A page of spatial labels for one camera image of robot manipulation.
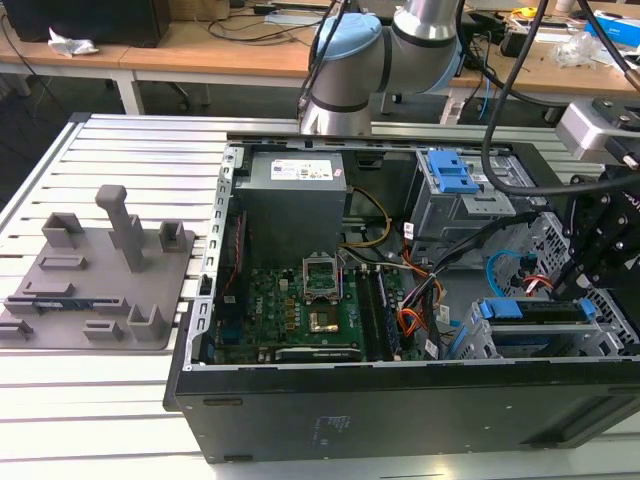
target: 3d printed tray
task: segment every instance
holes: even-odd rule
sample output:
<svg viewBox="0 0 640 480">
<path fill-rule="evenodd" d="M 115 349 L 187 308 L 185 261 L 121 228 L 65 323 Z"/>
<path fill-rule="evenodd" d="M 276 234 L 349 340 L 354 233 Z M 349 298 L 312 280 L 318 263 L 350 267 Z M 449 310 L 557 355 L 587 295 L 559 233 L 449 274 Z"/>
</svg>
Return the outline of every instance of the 3d printed tray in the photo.
<svg viewBox="0 0 640 480">
<path fill-rule="evenodd" d="M 42 229 L 47 244 L 4 302 L 0 347 L 166 346 L 194 234 L 181 222 L 143 230 L 138 217 L 127 214 L 125 197 L 124 187 L 113 185 L 96 196 L 113 230 L 83 229 L 73 214 L 49 217 Z"/>
</svg>

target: power supply label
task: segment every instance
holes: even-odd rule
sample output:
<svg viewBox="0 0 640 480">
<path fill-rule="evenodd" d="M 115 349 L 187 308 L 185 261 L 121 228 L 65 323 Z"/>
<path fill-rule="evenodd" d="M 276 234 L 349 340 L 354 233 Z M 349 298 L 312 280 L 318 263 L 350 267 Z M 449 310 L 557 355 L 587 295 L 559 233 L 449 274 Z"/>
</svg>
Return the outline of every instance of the power supply label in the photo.
<svg viewBox="0 0 640 480">
<path fill-rule="evenodd" d="M 277 159 L 271 162 L 271 180 L 333 180 L 331 160 Z"/>
</svg>

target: slotted aluminum surface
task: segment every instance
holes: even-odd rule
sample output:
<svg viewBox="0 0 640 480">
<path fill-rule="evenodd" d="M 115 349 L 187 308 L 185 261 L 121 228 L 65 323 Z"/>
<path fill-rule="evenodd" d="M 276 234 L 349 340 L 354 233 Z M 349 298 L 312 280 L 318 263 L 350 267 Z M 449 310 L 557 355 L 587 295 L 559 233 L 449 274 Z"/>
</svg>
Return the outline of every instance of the slotted aluminum surface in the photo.
<svg viewBox="0 0 640 480">
<path fill-rule="evenodd" d="M 43 245 L 42 223 L 75 212 L 107 226 L 93 204 L 104 183 L 123 184 L 143 226 L 181 218 L 199 235 L 175 321 L 195 294 L 207 220 L 228 131 L 295 132 L 289 120 L 94 115 L 69 124 L 0 215 L 0 297 L 13 293 Z M 381 135 L 481 139 L 481 127 L 378 124 Z M 532 142 L 563 181 L 599 167 L 576 162 L 550 129 L 499 129 Z M 378 479 L 640 477 L 640 415 L 564 451 L 209 466 L 180 414 L 162 409 L 175 335 L 162 352 L 89 355 L 0 351 L 0 478 Z M 417 428 L 410 420 L 407 428 Z M 438 435 L 425 428 L 425 435 Z"/>
</svg>

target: ram slot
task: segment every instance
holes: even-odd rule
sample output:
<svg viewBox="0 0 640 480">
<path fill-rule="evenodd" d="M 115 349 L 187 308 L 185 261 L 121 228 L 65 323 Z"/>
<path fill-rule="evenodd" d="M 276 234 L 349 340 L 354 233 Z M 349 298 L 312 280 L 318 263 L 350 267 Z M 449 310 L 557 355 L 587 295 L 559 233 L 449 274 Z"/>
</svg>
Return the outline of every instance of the ram slot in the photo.
<svg viewBox="0 0 640 480">
<path fill-rule="evenodd" d="M 357 273 L 356 289 L 367 360 L 391 360 L 393 356 L 389 345 L 385 308 L 375 275 L 369 272 Z"/>
</svg>

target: blue plastic latch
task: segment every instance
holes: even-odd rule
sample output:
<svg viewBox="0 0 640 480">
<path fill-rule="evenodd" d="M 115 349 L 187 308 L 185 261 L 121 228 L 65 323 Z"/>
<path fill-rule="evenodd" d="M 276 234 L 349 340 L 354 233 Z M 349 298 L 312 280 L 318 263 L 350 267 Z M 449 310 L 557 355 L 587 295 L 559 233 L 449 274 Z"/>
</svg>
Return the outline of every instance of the blue plastic latch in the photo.
<svg viewBox="0 0 640 480">
<path fill-rule="evenodd" d="M 486 300 L 480 304 L 480 311 L 482 312 L 482 316 L 484 318 L 493 318 L 493 310 L 491 309 L 491 305 L 489 305 Z"/>
<path fill-rule="evenodd" d="M 485 311 L 490 312 L 485 318 L 522 318 L 522 311 L 518 302 L 511 298 L 486 298 L 480 304 L 480 310 L 485 315 Z"/>
<path fill-rule="evenodd" d="M 460 346 L 460 344 L 462 343 L 462 340 L 464 340 L 464 337 L 466 335 L 467 335 L 467 327 L 462 327 L 462 329 L 456 336 L 455 340 L 453 341 L 453 344 L 449 348 L 449 352 L 447 353 L 446 358 L 448 359 L 453 358 L 453 355 L 455 354 L 456 350 L 458 349 L 458 347 Z"/>
<path fill-rule="evenodd" d="M 581 298 L 578 304 L 582 307 L 582 311 L 589 321 L 593 322 L 596 319 L 598 311 L 596 310 L 595 305 L 591 303 L 591 300 L 588 298 Z"/>
<path fill-rule="evenodd" d="M 429 169 L 438 179 L 442 193 L 476 193 L 480 186 L 469 176 L 469 167 L 456 152 L 432 150 Z"/>
</svg>

